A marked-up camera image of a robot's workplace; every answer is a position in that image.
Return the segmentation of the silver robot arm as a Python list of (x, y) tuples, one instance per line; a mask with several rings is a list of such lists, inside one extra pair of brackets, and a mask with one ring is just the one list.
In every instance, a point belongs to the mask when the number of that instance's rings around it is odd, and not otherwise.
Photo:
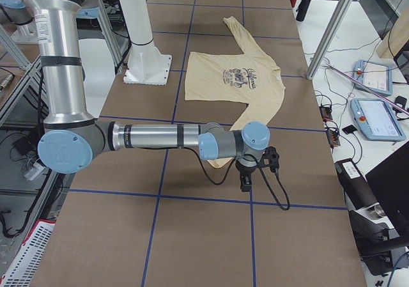
[(86, 107), (84, 71), (76, 18), (98, 11), (97, 0), (24, 0), (35, 15), (40, 62), (47, 89), (48, 116), (38, 143), (40, 160), (51, 170), (71, 174), (107, 151), (122, 148), (188, 149), (198, 160), (231, 157), (240, 188), (252, 189), (251, 175), (262, 168), (270, 132), (253, 121), (241, 130), (205, 125), (123, 125), (97, 120)]

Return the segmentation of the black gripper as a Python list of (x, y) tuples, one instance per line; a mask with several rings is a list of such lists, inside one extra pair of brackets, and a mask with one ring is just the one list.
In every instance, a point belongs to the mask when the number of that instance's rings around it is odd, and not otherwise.
[(235, 166), (240, 173), (239, 177), (241, 191), (242, 192), (251, 191), (252, 190), (251, 174), (255, 172), (255, 170), (258, 168), (258, 165), (255, 163), (255, 161), (243, 164), (240, 160), (237, 160), (235, 162)]

